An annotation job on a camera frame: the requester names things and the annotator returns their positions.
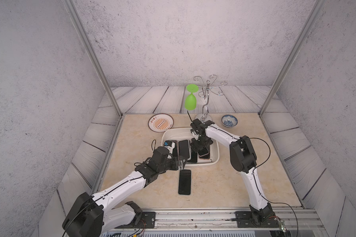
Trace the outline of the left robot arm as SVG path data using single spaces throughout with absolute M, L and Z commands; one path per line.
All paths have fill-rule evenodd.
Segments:
M 183 170 L 187 158 L 174 156 L 172 147 L 157 147 L 152 157 L 135 167 L 124 179 L 92 195 L 79 195 L 67 214 L 62 228 L 69 237 L 99 237 L 103 233 L 140 222 L 142 209 L 133 201 L 117 205 L 133 193 L 154 182 L 169 170 Z

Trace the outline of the light green case phone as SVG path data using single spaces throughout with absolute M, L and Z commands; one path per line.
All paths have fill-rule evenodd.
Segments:
M 179 175 L 179 195 L 191 194 L 191 170 L 181 170 Z

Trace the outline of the orange patterned round plate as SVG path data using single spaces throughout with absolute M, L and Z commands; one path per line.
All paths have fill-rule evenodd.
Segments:
M 174 119 L 164 113 L 153 115 L 148 121 L 148 127 L 153 132 L 165 132 L 174 125 Z

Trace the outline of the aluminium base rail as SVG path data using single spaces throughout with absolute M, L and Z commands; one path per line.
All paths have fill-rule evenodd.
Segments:
M 268 231 L 273 237 L 327 237 L 328 233 L 318 214 L 313 209 L 275 207 L 275 217 L 280 222 L 279 228 L 238 228 L 235 221 L 237 209 L 154 209 L 142 210 L 156 212 L 155 228 L 152 231 L 188 231 L 197 234 L 199 231 L 221 233 L 235 231 Z M 128 229 L 129 236 L 143 235 L 149 229 Z

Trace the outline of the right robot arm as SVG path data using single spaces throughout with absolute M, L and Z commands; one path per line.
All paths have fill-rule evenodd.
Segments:
M 248 136 L 237 136 L 218 127 L 213 121 L 201 122 L 195 119 L 191 122 L 192 148 L 199 153 L 205 148 L 209 149 L 214 141 L 229 148 L 229 157 L 232 167 L 241 174 L 244 181 L 251 210 L 251 222 L 262 227 L 275 216 L 271 204 L 265 198 L 260 183 L 257 168 L 257 155 Z

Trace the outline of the white plastic storage box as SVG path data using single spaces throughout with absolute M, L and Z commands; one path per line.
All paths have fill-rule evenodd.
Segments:
M 190 132 L 190 127 L 185 128 L 172 128 L 164 132 L 161 140 L 161 145 L 164 145 L 166 140 L 181 141 L 181 140 L 191 140 L 194 138 Z M 210 166 L 216 164 L 220 160 L 219 144 L 217 141 L 213 140 L 213 144 L 210 146 L 210 158 L 200 159 L 198 158 L 197 163 L 187 163 L 185 169 L 195 166 Z

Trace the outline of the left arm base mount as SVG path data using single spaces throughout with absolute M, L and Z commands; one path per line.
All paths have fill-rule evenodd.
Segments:
M 156 212 L 143 211 L 137 214 L 133 221 L 127 225 L 117 227 L 117 229 L 154 229 Z

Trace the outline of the metal glass rack stand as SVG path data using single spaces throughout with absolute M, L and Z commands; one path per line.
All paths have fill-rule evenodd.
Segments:
M 224 86 L 227 86 L 228 83 L 226 81 L 220 82 L 219 86 L 215 86 L 214 83 L 217 81 L 217 75 L 210 75 L 208 80 L 204 82 L 201 76 L 195 76 L 193 80 L 198 83 L 200 81 L 203 82 L 202 86 L 198 86 L 201 91 L 199 91 L 199 97 L 204 99 L 204 105 L 202 106 L 201 113 L 198 114 L 195 118 L 199 119 L 201 122 L 205 122 L 207 120 L 212 120 L 211 116 L 209 115 L 209 101 L 210 101 L 210 93 L 213 93 L 216 96 L 224 96 L 223 92 L 213 92 L 213 89 L 218 89 Z

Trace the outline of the pink case phone front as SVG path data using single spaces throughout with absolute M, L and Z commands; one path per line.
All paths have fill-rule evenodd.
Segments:
M 179 155 L 186 159 L 187 161 L 191 159 L 191 148 L 189 140 L 181 140 L 178 142 Z

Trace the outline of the blue white porcelain bowl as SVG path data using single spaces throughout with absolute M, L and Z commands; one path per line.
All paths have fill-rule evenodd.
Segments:
M 221 122 L 225 127 L 232 128 L 238 124 L 238 119 L 233 115 L 224 115 Z

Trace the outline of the green plastic wine glass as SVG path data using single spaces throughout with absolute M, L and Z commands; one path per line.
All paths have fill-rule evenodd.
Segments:
M 185 108 L 188 111 L 193 111 L 196 108 L 197 105 L 197 100 L 195 97 L 195 93 L 199 90 L 199 87 L 195 84 L 189 84 L 187 86 L 187 91 L 189 92 L 189 95 L 185 99 Z

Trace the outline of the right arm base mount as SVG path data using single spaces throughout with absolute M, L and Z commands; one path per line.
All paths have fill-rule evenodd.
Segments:
M 280 222 L 275 217 L 274 212 L 252 212 L 252 211 L 237 211 L 235 221 L 238 228 L 279 228 Z

